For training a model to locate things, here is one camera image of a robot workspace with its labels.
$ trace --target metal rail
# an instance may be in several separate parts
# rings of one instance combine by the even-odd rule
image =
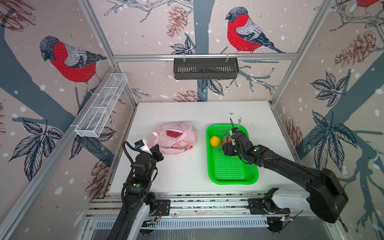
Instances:
[[[174,58],[237,58],[238,60],[296,60],[297,53],[236,53],[236,54],[185,54],[185,55],[114,55],[120,62],[172,61]]]
[[[321,25],[323,24],[325,18],[327,17],[329,9],[331,8],[333,3],[334,3],[334,0],[323,0],[323,2],[321,3],[318,9],[318,13],[315,16],[314,20],[312,21],[312,24],[308,28],[308,31],[305,34],[304,40],[299,47],[297,59],[288,68],[287,72],[285,73],[283,79],[279,84],[279,87],[277,88],[275,94],[272,97],[272,100],[271,100],[272,106],[274,106],[282,96],[285,88],[287,87],[289,81],[293,77],[300,62],[304,58],[305,53],[307,52],[317,32],[319,31]]]

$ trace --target black metal basket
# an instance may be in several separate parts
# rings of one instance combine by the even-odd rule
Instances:
[[[175,58],[175,79],[235,79],[239,73],[237,58]]]

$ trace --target red fruit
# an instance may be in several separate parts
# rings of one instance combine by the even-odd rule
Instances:
[[[181,135],[183,135],[182,132],[175,132],[175,131],[167,130],[167,136],[168,137],[180,137]]]

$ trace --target red object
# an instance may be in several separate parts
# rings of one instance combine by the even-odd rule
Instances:
[[[371,6],[372,4],[378,2],[379,0],[356,0],[356,4],[357,6],[359,7],[369,7]]]
[[[168,137],[180,137],[181,135],[183,135],[182,132],[175,132],[175,131],[167,130],[167,136]]]
[[[65,65],[64,61],[68,57],[68,52],[62,42],[57,43],[53,50],[56,60],[51,60],[51,63],[66,79],[76,83],[84,83],[91,79],[91,77],[95,74],[97,66],[96,62],[82,68],[72,68]]]
[[[229,142],[232,142],[232,139],[229,139],[228,137],[224,137],[223,141],[221,142],[221,147],[224,146],[224,143],[229,143]]]
[[[239,36],[236,32],[236,28],[244,26],[248,21],[249,16],[242,14],[238,16],[233,23],[228,21],[228,41],[238,51],[250,51],[253,52],[255,49],[261,48],[263,45],[247,41]]]

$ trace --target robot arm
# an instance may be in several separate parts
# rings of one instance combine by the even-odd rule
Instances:
[[[225,143],[223,146],[225,155],[238,156],[240,159],[244,159],[247,164],[256,164],[259,167],[271,169],[294,181],[309,193],[309,197],[305,198],[305,201],[314,214],[326,222],[336,222],[348,201],[348,196],[331,170],[323,169],[320,171],[305,167],[277,155],[267,147],[254,146],[245,133],[235,128],[233,123],[232,126],[232,143]],[[282,195],[284,195],[283,192],[278,190],[273,194],[272,200],[275,204],[279,208],[293,207],[283,206],[284,203],[279,201]],[[300,206],[300,201],[303,202],[302,197],[297,199],[296,207]]]

